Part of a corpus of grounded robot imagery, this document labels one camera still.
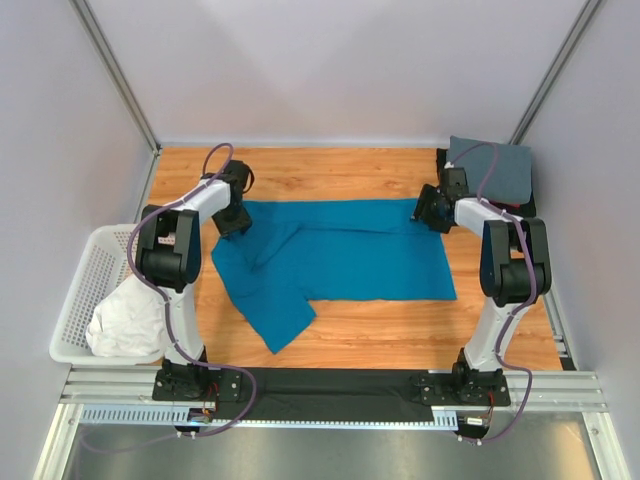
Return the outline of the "blue t shirt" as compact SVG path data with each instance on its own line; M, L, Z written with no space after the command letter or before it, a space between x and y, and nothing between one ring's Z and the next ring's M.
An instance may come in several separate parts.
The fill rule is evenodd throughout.
M220 239L212 262L231 302L274 354L316 317L314 301L454 301L439 233L413 199L248 201L246 233Z

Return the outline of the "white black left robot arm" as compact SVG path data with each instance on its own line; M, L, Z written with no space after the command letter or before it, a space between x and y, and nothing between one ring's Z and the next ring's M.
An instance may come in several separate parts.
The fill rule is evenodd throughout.
M243 196L253 186L251 168L229 160L217 173L205 173L179 199L143 210L130 240L136 253L129 256L135 275L162 299L168 345L156 374L152 398L157 401L216 401L220 377L206 365L200 337L193 285L202 266L201 225L213 221L221 237L244 234L252 220Z

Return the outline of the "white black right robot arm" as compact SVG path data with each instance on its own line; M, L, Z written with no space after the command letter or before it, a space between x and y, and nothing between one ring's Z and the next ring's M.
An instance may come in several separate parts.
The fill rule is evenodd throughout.
M463 227L481 239L479 281L485 296L474 334L448 373L420 373L416 386L430 406L508 406L506 351L525 313L552 284L546 226L474 198L462 168L446 166L437 186L423 186L414 221L448 233Z

